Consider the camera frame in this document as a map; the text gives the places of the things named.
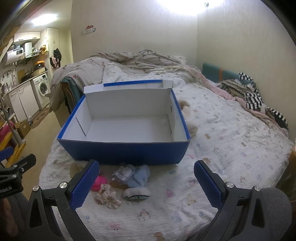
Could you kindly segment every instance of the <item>cardboard box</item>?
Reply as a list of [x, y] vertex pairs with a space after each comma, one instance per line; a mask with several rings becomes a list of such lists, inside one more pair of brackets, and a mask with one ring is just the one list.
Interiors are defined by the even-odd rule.
[[31, 130], [30, 124], [27, 119], [17, 122], [15, 124], [15, 127], [17, 129], [17, 132], [19, 133], [20, 137], [23, 139], [28, 132]]
[[75, 160], [179, 163], [190, 136], [172, 88], [171, 80], [86, 86], [57, 139]]

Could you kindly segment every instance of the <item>white cabinet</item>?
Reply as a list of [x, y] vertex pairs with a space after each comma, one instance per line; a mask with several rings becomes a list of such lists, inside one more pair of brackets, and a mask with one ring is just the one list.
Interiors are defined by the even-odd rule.
[[40, 39], [40, 32], [23, 32], [23, 33], [16, 33], [14, 37], [14, 44], [20, 44], [26, 42], [32, 42], [34, 45]]
[[30, 81], [15, 88], [8, 95], [18, 121], [33, 117], [39, 111]]
[[40, 39], [40, 32], [28, 32], [28, 39]]
[[47, 28], [46, 35], [48, 39], [48, 57], [45, 60], [45, 65], [47, 67], [47, 77], [49, 85], [52, 82], [52, 76], [57, 69], [50, 67], [50, 57], [54, 56], [54, 50], [59, 48], [59, 30], [57, 28]]
[[18, 88], [18, 94], [27, 117], [32, 117], [37, 111], [39, 111], [30, 81]]
[[17, 121], [22, 121], [27, 118], [26, 113], [22, 107], [22, 103], [20, 102], [20, 97], [18, 95], [17, 89], [13, 90], [9, 93], [9, 99], [11, 103], [11, 107], [15, 113]]
[[28, 32], [17, 33], [17, 34], [15, 34], [15, 38], [14, 38], [13, 42], [19, 42], [19, 41], [27, 40], [27, 39], [28, 39]]

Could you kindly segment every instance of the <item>ceiling light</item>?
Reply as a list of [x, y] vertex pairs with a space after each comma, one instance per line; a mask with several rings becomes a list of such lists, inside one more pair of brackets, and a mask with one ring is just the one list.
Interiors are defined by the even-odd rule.
[[158, 0], [158, 2], [170, 12], [196, 16], [205, 11], [207, 7], [220, 6], [224, 0]]
[[32, 23], [35, 26], [45, 25], [51, 23], [57, 19], [56, 14], [43, 14], [35, 19], [32, 20]]

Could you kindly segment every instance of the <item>white bed sheet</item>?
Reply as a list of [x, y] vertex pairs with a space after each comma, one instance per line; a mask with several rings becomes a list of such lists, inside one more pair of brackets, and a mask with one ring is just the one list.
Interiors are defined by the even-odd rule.
[[[146, 183], [151, 197], [144, 201], [122, 201], [116, 210], [95, 201], [90, 192], [76, 211], [96, 240], [185, 240], [213, 219], [212, 208], [193, 174], [193, 165], [203, 159], [209, 168], [226, 182], [239, 188], [274, 187], [283, 174], [293, 146], [279, 128], [267, 125], [245, 111], [238, 102], [227, 101], [191, 79], [182, 71], [155, 70], [142, 78], [124, 73], [118, 65], [108, 64], [103, 82], [134, 79], [171, 79], [177, 99], [190, 103], [190, 121], [199, 127], [179, 164], [150, 166]], [[53, 188], [70, 180], [74, 162], [57, 140], [43, 167], [39, 185]], [[117, 166], [101, 166], [101, 174], [110, 177]], [[58, 223], [67, 240], [71, 240], [61, 217]]]

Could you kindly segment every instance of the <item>rug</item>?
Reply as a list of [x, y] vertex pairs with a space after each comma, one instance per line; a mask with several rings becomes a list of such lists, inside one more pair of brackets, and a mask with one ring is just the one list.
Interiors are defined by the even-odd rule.
[[33, 124], [31, 126], [32, 129], [37, 127], [41, 121], [48, 115], [49, 113], [49, 107], [45, 107], [43, 110], [39, 111], [35, 117], [33, 117]]

